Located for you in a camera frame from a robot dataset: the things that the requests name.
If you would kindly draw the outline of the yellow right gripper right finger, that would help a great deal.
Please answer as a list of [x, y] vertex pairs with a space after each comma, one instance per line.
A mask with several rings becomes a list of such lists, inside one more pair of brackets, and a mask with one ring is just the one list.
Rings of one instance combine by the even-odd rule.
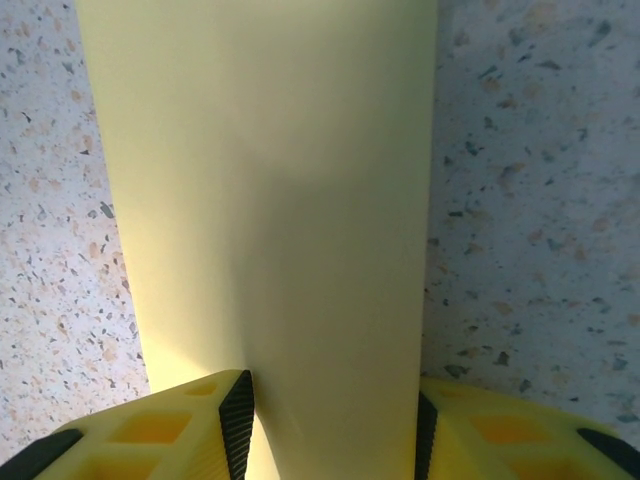
[[640, 451], [584, 417], [423, 378], [414, 480], [640, 480]]

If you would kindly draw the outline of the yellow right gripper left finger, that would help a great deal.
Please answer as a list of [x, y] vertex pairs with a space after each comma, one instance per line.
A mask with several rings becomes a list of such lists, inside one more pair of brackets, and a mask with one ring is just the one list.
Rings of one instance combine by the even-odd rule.
[[224, 370], [69, 422], [14, 456], [14, 480], [245, 480], [247, 370]]

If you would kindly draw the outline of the pale yellow paper sheet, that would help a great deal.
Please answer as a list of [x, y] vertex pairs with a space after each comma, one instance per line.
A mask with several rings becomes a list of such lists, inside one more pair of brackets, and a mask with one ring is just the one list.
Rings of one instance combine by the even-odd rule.
[[247, 480], [413, 480], [437, 0], [74, 0], [150, 386]]

